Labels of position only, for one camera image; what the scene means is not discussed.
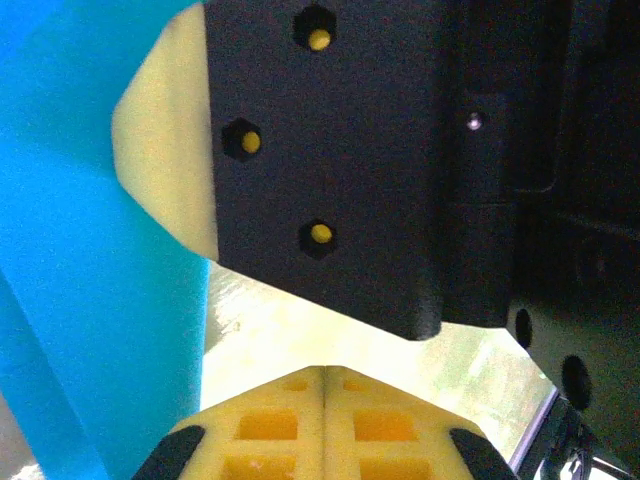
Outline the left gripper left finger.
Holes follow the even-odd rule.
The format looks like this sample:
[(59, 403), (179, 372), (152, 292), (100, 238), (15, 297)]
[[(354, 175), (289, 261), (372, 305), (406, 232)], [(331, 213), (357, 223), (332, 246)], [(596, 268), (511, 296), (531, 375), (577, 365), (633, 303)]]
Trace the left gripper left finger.
[(324, 374), (306, 367), (179, 421), (132, 480), (321, 480)]

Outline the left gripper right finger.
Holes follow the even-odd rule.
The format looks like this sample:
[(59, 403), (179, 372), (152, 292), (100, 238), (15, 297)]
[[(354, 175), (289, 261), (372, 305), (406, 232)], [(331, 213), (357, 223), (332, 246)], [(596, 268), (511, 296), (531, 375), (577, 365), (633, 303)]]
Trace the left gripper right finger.
[(346, 367), (325, 368), (325, 480), (518, 480), (472, 421)]

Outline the teal cloth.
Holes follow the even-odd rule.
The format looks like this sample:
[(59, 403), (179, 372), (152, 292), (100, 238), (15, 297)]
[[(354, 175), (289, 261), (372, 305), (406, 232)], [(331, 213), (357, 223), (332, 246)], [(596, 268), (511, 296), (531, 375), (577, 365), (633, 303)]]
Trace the teal cloth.
[(208, 263), (120, 186), (112, 111), (188, 0), (0, 0), (0, 392), (49, 480), (132, 480), (200, 404)]

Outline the aluminium side rail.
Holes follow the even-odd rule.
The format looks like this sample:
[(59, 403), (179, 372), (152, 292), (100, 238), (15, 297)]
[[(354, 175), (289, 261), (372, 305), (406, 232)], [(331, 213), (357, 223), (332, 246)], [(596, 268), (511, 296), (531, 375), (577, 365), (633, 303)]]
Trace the aluminium side rail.
[(549, 414), (554, 402), (559, 396), (558, 389), (553, 386), (551, 392), (541, 401), (537, 407), (532, 420), (527, 425), (522, 434), (514, 453), (509, 460), (509, 466), (517, 473), (524, 462), (526, 454), (529, 452), (533, 442), (542, 426), (543, 421)]

